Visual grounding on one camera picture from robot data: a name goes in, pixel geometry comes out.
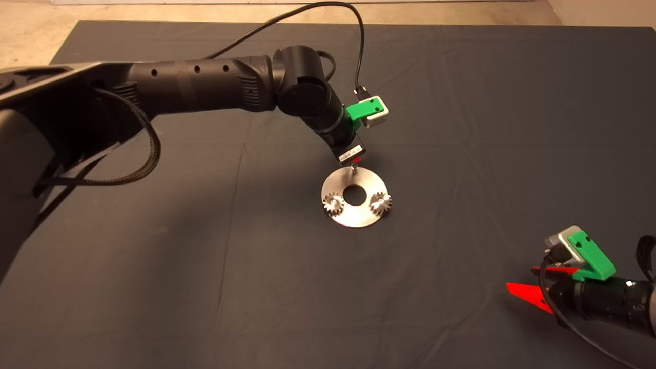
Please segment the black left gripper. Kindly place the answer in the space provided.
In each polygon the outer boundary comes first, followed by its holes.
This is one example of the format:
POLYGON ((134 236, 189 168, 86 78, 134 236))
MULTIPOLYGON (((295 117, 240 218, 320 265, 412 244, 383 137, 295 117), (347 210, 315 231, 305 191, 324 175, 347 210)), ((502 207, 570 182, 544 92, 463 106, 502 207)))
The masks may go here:
POLYGON ((343 105, 304 116, 302 121, 328 145, 340 166, 358 164, 367 152, 343 105))

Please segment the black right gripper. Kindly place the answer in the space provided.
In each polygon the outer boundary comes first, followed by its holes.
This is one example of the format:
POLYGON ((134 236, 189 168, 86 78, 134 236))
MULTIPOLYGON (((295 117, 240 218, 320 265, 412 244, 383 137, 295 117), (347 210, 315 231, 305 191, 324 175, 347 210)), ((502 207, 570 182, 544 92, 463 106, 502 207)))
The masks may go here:
MULTIPOLYGON (((539 276, 541 270, 534 266, 531 273, 539 276)), ((569 266, 544 269, 544 276, 553 281, 551 300, 569 322, 597 320, 640 334, 651 333, 651 282, 619 277, 581 282, 571 278, 578 270, 569 266)), ((538 285, 508 282, 506 289, 512 296, 553 314, 538 285)))

